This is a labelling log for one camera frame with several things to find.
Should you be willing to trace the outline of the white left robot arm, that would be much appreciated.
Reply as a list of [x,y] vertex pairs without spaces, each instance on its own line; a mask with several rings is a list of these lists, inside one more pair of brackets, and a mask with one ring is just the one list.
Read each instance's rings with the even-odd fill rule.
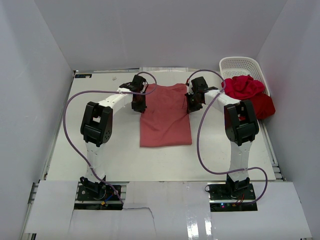
[[147,80],[136,74],[131,82],[119,86],[118,93],[99,102],[90,101],[85,107],[80,133],[86,146],[87,170],[80,182],[96,200],[102,199],[106,194],[106,184],[103,182],[106,174],[101,152],[111,138],[113,116],[128,104],[131,104],[135,112],[144,113],[147,108],[147,88]]

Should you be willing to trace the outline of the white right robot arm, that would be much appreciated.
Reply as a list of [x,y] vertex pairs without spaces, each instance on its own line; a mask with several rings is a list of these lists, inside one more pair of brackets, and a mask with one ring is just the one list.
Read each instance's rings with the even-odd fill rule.
[[[259,133],[259,124],[256,118],[254,106],[250,100],[236,100],[222,93],[216,87],[209,87],[203,77],[187,80],[187,113],[193,113],[207,105],[197,130],[196,150],[201,166],[214,175],[226,175],[226,195],[236,200],[243,195],[244,189],[249,187],[250,178],[248,164],[250,149],[256,135]],[[224,116],[224,129],[230,141],[230,165],[225,172],[209,170],[203,163],[200,153],[200,134],[205,116],[210,107],[221,111]]]

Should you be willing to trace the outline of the salmon pink t shirt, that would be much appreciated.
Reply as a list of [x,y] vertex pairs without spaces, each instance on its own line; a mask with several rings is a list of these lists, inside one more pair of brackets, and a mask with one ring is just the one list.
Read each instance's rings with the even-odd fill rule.
[[188,146],[192,134],[185,94],[187,86],[150,84],[147,88],[146,110],[140,116],[140,146],[160,148]]

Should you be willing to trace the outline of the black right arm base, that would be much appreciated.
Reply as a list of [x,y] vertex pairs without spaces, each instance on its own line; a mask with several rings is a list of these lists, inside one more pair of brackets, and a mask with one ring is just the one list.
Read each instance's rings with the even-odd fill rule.
[[258,210],[253,185],[250,183],[240,192],[230,193],[225,184],[207,184],[204,191],[208,193],[210,211],[214,212],[256,212]]

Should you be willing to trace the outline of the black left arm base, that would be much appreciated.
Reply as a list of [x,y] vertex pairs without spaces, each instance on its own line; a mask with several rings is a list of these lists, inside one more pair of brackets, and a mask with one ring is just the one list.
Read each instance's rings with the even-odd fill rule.
[[78,183],[77,193],[74,202],[75,210],[102,210],[102,211],[120,211],[123,209],[123,204],[119,200],[119,196],[123,196],[125,192],[122,191],[122,186],[116,184],[113,186],[115,191],[109,185],[101,186],[99,193],[96,193],[86,187],[80,182]]

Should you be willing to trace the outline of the red t shirt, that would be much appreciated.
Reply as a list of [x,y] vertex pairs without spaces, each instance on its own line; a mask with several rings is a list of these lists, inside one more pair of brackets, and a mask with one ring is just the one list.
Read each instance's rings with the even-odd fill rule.
[[266,89],[264,84],[250,75],[226,78],[221,83],[221,87],[231,98],[241,101],[250,100],[258,120],[266,119],[276,113],[272,98],[264,93]]

